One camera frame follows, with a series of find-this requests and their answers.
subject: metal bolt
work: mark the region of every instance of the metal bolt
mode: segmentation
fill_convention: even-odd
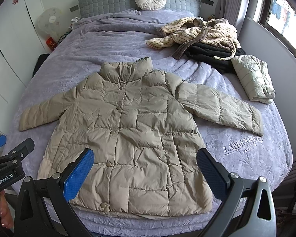
[[[59,177],[60,177],[60,174],[58,172],[53,174],[54,179],[58,179]]]
[[[26,183],[29,182],[30,180],[31,180],[30,176],[27,176],[27,177],[24,178],[24,182],[26,182]]]
[[[264,176],[260,176],[259,177],[259,180],[262,182],[262,183],[266,183],[266,178]]]
[[[231,173],[230,173],[230,176],[231,176],[232,178],[234,178],[234,179],[239,178],[239,175],[238,175],[237,173],[235,173],[235,172],[231,172]]]

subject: curtain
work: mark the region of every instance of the curtain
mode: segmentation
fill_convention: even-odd
[[[248,9],[249,0],[218,0],[215,16],[219,19],[225,18],[234,25],[239,34],[245,14]]]

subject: bedspread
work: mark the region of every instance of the bedspread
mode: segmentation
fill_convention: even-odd
[[[272,102],[251,102],[235,75],[221,75],[206,63],[172,58],[177,46],[154,50],[145,42],[157,37],[157,28],[182,17],[193,17],[188,12],[136,11],[98,15],[82,19],[74,30],[51,53],[26,88],[16,109],[3,154],[7,154],[26,138],[32,138],[35,149],[22,161],[26,175],[37,177],[47,143],[57,122],[24,132],[18,131],[20,115],[25,108],[49,99],[59,92],[76,86],[86,76],[98,72],[105,61],[136,61],[150,56],[155,69],[173,72],[189,83],[201,83],[243,99],[262,114],[264,136],[224,127],[194,118],[207,149],[226,169],[243,178],[265,176],[274,190],[292,166],[292,151],[283,122]],[[21,181],[13,188],[18,192]],[[213,199],[213,211],[190,216],[150,220],[134,215],[133,219],[108,217],[74,208],[86,227],[97,233],[116,236],[165,236],[203,228],[220,205]],[[241,201],[236,215],[243,209]],[[48,203],[51,217],[58,220]]]

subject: jacket sleeve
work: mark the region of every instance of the jacket sleeve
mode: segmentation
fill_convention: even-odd
[[[196,116],[263,136],[261,113],[246,102],[201,84],[182,83],[177,100]]]
[[[47,101],[25,109],[20,118],[19,130],[24,131],[58,120],[79,96],[86,81],[87,78],[69,91],[58,93]]]

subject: hand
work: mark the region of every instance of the hand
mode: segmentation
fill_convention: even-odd
[[[0,192],[0,217],[2,227],[6,227],[8,229],[13,227],[13,218],[4,196],[4,191]]]

